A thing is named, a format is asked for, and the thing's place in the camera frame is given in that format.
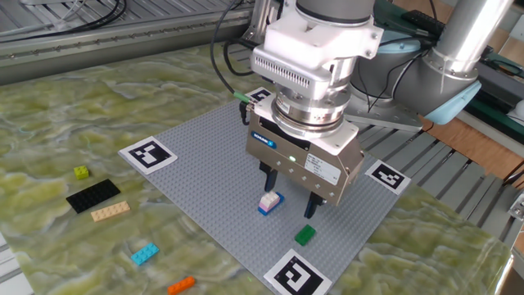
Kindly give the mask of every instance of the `green lego brick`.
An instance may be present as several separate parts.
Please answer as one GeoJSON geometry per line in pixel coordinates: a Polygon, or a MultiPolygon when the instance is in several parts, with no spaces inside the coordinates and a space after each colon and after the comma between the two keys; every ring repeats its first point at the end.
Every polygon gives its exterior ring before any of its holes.
{"type": "Polygon", "coordinates": [[[295,241],[301,246],[305,246],[317,231],[309,225],[306,225],[296,236],[295,241]]]}
{"type": "Polygon", "coordinates": [[[80,166],[75,168],[76,179],[81,180],[89,177],[89,171],[86,166],[80,166]]]}

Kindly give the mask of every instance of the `gray baseplate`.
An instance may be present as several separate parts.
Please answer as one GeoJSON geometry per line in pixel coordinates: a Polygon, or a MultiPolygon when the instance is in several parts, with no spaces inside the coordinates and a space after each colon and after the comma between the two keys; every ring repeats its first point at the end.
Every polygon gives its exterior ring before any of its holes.
{"type": "Polygon", "coordinates": [[[155,136],[178,160],[144,177],[274,293],[264,274],[291,248],[335,283],[398,199],[364,175],[376,159],[366,154],[341,204],[319,207],[310,220],[309,191],[279,175],[285,202],[262,216],[265,174],[246,153],[246,136],[231,102],[155,136]],[[307,224],[317,233],[302,247],[295,235],[307,224]]]}

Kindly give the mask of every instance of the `robotic arm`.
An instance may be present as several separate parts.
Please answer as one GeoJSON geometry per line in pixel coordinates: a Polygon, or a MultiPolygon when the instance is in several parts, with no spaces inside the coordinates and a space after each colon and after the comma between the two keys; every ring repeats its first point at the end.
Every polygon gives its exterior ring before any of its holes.
{"type": "Polygon", "coordinates": [[[418,46],[377,55],[384,32],[374,25],[374,0],[286,0],[270,25],[260,20],[269,20],[272,1],[257,1],[252,24],[265,38],[245,35],[264,41],[251,69],[272,80],[277,93],[254,105],[246,150],[268,174],[266,190],[281,172],[311,191],[306,217],[325,202],[338,204],[364,159],[358,128],[344,120],[355,96],[394,99],[437,124],[455,117],[480,89],[474,66],[511,3],[461,0],[428,52],[418,46]],[[374,83],[362,91],[364,80],[374,83]]]}

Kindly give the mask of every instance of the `yellow lego brick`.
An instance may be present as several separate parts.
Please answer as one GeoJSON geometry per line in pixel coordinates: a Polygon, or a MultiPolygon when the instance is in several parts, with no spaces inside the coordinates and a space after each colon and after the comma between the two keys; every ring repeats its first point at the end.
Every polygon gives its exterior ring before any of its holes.
{"type": "Polygon", "coordinates": [[[89,177],[89,171],[86,166],[80,166],[75,168],[76,179],[81,180],[89,177]]]}
{"type": "Polygon", "coordinates": [[[105,207],[103,209],[91,212],[91,216],[93,217],[95,222],[98,222],[100,220],[106,220],[110,217],[117,216],[118,214],[130,211],[130,210],[131,208],[129,207],[129,204],[126,201],[123,201],[113,206],[105,207]]]}

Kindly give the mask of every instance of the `green marble surface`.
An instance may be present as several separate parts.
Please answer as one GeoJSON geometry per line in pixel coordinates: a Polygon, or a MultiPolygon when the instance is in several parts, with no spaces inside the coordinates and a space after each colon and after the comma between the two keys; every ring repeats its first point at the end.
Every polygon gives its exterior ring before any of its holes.
{"type": "MultiPolygon", "coordinates": [[[[269,294],[117,151],[232,100],[207,47],[97,66],[0,88],[0,231],[35,293],[269,294]],[[91,177],[76,180],[86,165],[91,177]],[[104,179],[131,212],[94,223],[66,197],[104,179]],[[130,256],[154,242],[137,267],[130,256]]],[[[256,76],[226,78],[243,92],[256,76]]],[[[510,257],[498,239],[410,186],[331,294],[492,294],[510,257]]]]}

